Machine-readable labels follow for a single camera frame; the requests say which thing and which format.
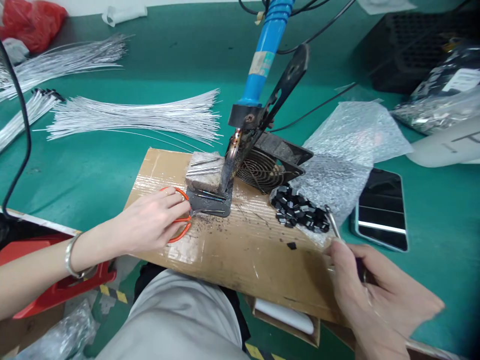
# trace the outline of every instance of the orange scissors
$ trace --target orange scissors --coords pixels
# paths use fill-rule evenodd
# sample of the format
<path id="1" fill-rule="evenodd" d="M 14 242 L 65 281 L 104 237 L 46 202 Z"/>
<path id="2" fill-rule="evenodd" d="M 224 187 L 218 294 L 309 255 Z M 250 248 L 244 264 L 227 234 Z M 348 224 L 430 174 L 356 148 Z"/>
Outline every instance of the orange scissors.
<path id="1" fill-rule="evenodd" d="M 169 188 L 169 186 L 167 187 L 164 187 L 163 189 L 161 189 L 160 191 L 163 191 L 165 190 L 166 188 Z M 176 190 L 177 193 L 180 193 L 180 195 L 182 195 L 185 200 L 189 201 L 189 196 L 182 190 L 182 189 L 179 189 L 178 187 L 174 187 L 174 189 Z M 182 218 L 178 218 L 176 220 L 174 220 L 173 222 L 174 223 L 186 223 L 186 222 L 189 222 L 190 220 L 192 220 L 192 216 L 195 216 L 196 214 L 198 213 L 201 213 L 202 211 L 204 211 L 205 209 L 198 209 L 198 210 L 190 210 L 189 214 L 187 217 L 182 217 Z M 180 240 L 181 238 L 183 238 L 185 236 L 185 234 L 187 233 L 187 231 L 190 229 L 190 227 L 192 226 L 192 223 L 189 222 L 185 228 L 182 230 L 182 232 L 180 233 L 180 235 L 178 236 L 175 236 L 174 238 L 171 238 L 168 243 L 174 243 L 178 240 Z"/>

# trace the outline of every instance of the fan grille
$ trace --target fan grille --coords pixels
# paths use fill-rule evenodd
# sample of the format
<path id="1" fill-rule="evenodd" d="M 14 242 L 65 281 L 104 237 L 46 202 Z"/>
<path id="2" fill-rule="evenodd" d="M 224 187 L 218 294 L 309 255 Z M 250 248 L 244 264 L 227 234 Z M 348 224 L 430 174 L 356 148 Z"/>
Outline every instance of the fan grille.
<path id="1" fill-rule="evenodd" d="M 253 187 L 268 192 L 284 183 L 284 168 L 263 152 L 252 149 L 236 172 L 236 177 Z"/>

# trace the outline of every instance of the red plastic bag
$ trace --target red plastic bag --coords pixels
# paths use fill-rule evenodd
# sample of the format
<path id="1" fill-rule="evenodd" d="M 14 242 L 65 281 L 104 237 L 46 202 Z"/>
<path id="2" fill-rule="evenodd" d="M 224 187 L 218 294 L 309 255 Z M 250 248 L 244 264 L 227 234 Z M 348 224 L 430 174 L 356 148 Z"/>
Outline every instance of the red plastic bag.
<path id="1" fill-rule="evenodd" d="M 44 52 L 66 16 L 65 8 L 48 1 L 5 0 L 0 39 L 15 38 L 31 53 Z"/>

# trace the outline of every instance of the black crate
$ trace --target black crate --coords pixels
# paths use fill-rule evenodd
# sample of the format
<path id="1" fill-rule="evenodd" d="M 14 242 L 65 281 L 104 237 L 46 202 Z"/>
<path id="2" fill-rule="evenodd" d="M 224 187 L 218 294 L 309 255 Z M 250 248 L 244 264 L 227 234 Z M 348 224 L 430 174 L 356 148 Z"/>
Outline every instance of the black crate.
<path id="1" fill-rule="evenodd" d="M 479 38 L 478 23 L 476 11 L 451 15 L 386 14 L 358 46 L 364 70 L 371 73 L 373 88 L 381 92 L 411 94 L 446 56 L 445 46 L 451 39 Z"/>

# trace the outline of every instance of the blue soldering iron handle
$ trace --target blue soldering iron handle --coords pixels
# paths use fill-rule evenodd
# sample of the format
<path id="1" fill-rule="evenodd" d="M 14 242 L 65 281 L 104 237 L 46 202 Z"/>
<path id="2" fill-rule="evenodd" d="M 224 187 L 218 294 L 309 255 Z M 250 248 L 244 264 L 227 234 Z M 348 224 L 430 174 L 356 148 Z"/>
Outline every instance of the blue soldering iron handle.
<path id="1" fill-rule="evenodd" d="M 271 0 L 246 79 L 243 96 L 238 105 L 262 106 L 260 95 L 274 62 L 295 0 Z"/>

